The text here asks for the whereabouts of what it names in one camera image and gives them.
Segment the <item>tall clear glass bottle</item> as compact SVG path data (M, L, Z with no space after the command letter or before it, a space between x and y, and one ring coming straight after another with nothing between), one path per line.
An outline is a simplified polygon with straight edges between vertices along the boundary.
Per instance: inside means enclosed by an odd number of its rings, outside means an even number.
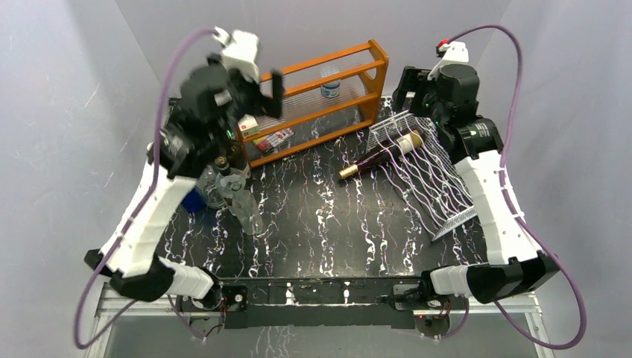
M226 201L229 211L239 220L243 231L250 236L263 233L263 221L246 178L237 169L218 174L215 185Z

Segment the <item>blue square glass bottle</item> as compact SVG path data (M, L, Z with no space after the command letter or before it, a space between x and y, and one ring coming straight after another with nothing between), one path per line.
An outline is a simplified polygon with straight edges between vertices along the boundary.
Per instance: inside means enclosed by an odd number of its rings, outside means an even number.
M180 204L189 214L193 214L207 208L203 196L196 189L193 189L186 194Z

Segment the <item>dark green wine bottle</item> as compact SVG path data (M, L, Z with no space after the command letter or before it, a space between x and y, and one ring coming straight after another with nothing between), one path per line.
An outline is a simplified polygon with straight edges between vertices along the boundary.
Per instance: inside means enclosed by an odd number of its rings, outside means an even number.
M245 156L244 149L240 142L236 139L230 141L230 146L227 149L227 160L232 168L239 169L246 173L250 170L250 165Z

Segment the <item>clear round glass bottle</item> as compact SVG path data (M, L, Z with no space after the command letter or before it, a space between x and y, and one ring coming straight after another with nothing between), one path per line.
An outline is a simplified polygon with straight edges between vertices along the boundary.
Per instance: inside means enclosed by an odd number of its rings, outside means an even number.
M196 183L196 190L199 192L207 207L216 210L226 206L224 198L215 185L217 174L213 167L208 165Z

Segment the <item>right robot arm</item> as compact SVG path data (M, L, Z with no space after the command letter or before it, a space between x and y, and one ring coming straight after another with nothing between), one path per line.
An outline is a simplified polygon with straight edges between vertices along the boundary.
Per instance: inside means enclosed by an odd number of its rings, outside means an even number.
M444 266L421 274L419 295L430 309L450 295L474 297L482 304L533 292L559 272L547 254L519 225L508 175L500 166L504 143L495 123L478 114L479 77L466 64L448 64L437 72L406 66L393 93L392 108L400 111L410 92L408 112L434 122L440 146L465 184L483 230L487 262Z

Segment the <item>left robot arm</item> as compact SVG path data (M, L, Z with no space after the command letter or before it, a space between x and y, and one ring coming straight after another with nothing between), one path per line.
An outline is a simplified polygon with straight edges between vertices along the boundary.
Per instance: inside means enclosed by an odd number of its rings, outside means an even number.
M141 181L115 233L87 251L85 263L136 301L180 295L204 310L219 307L222 283L212 272L160 257L156 247L207 166L231 148L229 132L246 115L280 117L284 95L278 70L271 72L270 95L261 91L259 77L216 55L192 70L180 85L176 114L158 121Z

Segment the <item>gold capped dark bottle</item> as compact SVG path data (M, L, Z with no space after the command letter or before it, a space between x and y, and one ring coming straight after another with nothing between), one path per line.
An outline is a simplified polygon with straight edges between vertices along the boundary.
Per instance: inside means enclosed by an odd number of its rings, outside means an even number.
M344 180L374 166L383 164L396 157L401 157L419 148L423 144L423 136L418 130L412 130L403 136L388 137L370 149L348 167L341 169L338 176Z

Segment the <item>orange wooden shelf rack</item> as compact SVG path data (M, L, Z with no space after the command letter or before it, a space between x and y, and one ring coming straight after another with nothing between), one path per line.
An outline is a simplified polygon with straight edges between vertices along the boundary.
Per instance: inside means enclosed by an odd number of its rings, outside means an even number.
M288 157L331 139L376 123L382 103L389 58L375 40L368 40L331 54L282 69L285 96L282 117L259 116L260 132L243 139L242 147L251 167ZM322 68L338 69L337 75L322 78ZM340 94L324 98L320 86L340 79ZM253 141L292 128L294 135L278 150L262 154Z

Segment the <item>white red small box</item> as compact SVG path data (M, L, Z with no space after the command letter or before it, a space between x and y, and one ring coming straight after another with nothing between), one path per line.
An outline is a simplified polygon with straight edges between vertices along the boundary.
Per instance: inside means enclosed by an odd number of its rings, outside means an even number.
M248 114L238 121L238 129L243 139L257 135L260 132L256 118Z

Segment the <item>marker pen pack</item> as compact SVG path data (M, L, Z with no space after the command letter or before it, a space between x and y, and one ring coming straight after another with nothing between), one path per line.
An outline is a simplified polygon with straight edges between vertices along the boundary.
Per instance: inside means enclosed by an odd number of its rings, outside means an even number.
M255 139L253 143L262 154L270 154L278 150L293 135L294 130L292 128L286 128L265 137Z

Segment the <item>small blue labelled jar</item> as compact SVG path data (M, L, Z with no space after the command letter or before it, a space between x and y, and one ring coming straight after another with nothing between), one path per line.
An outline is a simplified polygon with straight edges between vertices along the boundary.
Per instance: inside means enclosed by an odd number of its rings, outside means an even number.
M326 78L332 75L337 75L338 69L335 67L327 66L321 69L320 75L322 78ZM336 98L340 94L341 80L337 79L329 83L320 86L320 94L324 98Z

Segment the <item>black metal base rail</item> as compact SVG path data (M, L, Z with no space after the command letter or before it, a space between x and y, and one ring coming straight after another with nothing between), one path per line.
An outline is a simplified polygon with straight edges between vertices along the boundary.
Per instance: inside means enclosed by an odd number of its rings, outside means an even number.
M204 333L218 324L234 330L370 325L446 330L459 314L498 312L494 304L474 298L423 302L418 285L416 277L242 277L226 280L222 303L210 310L180 297L133 304L105 286L97 312L112 317L122 311L125 318L181 315Z

